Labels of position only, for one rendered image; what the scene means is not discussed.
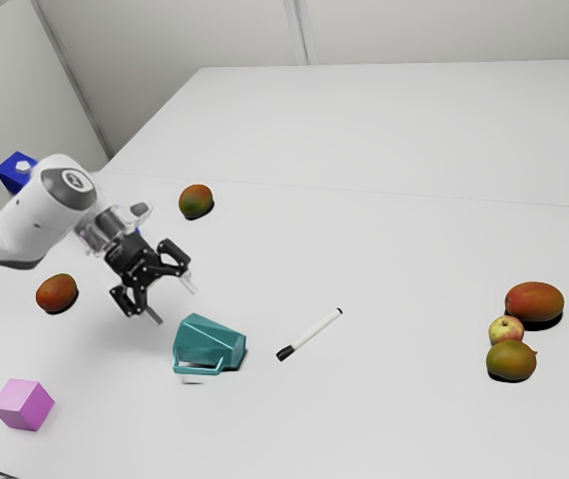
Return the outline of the teal faceted mug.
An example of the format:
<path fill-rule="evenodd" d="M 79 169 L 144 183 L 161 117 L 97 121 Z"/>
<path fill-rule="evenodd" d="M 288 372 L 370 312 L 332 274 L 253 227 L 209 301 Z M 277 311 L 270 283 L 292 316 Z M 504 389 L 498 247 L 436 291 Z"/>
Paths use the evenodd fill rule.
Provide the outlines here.
<path fill-rule="evenodd" d="M 173 370 L 177 374 L 219 375 L 240 368 L 246 356 L 247 337 L 233 329 L 192 313 L 179 325 L 173 344 Z"/>

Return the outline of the small red-green mango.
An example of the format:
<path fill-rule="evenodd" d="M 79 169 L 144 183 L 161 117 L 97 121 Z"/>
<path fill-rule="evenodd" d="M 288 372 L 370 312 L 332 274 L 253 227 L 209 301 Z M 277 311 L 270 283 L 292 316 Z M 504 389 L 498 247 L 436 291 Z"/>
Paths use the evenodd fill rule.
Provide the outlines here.
<path fill-rule="evenodd" d="M 179 210 L 187 220 L 205 216 L 215 205 L 212 190 L 202 184 L 186 187 L 179 196 Z"/>
<path fill-rule="evenodd" d="M 69 308 L 78 296 L 79 290 L 74 277 L 68 273 L 58 273 L 37 288 L 36 304 L 47 313 L 59 313 Z"/>

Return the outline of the large red mango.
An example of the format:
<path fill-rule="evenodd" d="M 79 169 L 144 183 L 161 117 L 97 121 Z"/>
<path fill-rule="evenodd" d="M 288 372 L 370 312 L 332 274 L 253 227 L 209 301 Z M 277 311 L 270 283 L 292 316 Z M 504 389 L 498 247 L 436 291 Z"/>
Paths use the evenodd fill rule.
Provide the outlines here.
<path fill-rule="evenodd" d="M 563 312 L 565 298 L 552 284 L 526 281 L 507 291 L 504 305 L 509 315 L 523 322 L 546 322 Z"/>

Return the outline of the green-orange mango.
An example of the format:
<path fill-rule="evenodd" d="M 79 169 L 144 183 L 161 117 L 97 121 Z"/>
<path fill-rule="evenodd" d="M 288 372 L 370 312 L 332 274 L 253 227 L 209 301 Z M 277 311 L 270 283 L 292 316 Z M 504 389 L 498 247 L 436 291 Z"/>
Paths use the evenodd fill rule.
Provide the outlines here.
<path fill-rule="evenodd" d="M 487 371 L 508 381 L 528 379 L 537 367 L 537 352 L 518 340 L 494 344 L 485 359 Z"/>

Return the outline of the blue cube block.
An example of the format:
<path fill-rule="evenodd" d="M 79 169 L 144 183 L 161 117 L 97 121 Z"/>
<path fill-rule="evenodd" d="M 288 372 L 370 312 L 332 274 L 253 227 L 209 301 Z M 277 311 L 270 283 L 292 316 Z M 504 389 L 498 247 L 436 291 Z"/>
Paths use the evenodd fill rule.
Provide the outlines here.
<path fill-rule="evenodd" d="M 0 164 L 0 182 L 11 196 L 16 196 L 28 184 L 37 164 L 37 160 L 18 151 Z"/>

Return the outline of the white marker pen black cap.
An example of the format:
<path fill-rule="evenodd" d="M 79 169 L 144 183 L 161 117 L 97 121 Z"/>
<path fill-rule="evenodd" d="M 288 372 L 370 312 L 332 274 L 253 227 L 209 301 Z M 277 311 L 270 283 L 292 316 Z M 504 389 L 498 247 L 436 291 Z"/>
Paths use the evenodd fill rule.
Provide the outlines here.
<path fill-rule="evenodd" d="M 296 351 L 301 349 L 311 339 L 318 335 L 321 331 L 326 329 L 330 324 L 336 321 L 343 315 L 343 310 L 339 307 L 334 308 L 330 313 L 326 314 L 319 322 L 317 322 L 311 329 L 302 334 L 298 339 L 294 340 L 291 344 L 283 347 L 276 353 L 278 361 L 284 361 Z"/>

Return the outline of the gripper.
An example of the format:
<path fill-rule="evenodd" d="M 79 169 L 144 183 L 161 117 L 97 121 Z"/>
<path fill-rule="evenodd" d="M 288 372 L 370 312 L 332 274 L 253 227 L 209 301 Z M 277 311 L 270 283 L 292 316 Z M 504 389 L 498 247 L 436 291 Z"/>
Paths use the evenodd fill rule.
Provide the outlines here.
<path fill-rule="evenodd" d="M 161 240 L 154 250 L 141 235 L 126 235 L 107 251 L 105 262 L 120 279 L 110 296 L 128 317 L 164 323 L 148 304 L 147 286 L 161 276 L 176 277 L 191 294 L 198 291 L 192 282 L 191 257 L 170 239 Z M 133 286 L 134 278 L 142 286 Z"/>

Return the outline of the red-yellow apple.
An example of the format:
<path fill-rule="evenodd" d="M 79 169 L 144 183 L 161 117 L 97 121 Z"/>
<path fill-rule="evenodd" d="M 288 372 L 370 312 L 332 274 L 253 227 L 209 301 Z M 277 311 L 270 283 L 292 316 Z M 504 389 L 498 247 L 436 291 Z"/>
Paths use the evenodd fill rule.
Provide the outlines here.
<path fill-rule="evenodd" d="M 523 323 L 516 317 L 502 315 L 495 318 L 488 327 L 488 337 L 492 345 L 506 341 L 522 341 L 525 328 Z"/>

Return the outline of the pink cube block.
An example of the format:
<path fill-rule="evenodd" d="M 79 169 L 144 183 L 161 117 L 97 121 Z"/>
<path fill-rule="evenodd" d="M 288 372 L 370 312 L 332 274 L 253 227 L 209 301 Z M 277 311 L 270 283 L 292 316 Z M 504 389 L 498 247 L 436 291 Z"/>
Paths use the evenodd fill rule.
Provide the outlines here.
<path fill-rule="evenodd" d="M 13 429 L 38 431 L 55 403 L 40 382 L 10 378 L 0 390 L 0 419 Z"/>

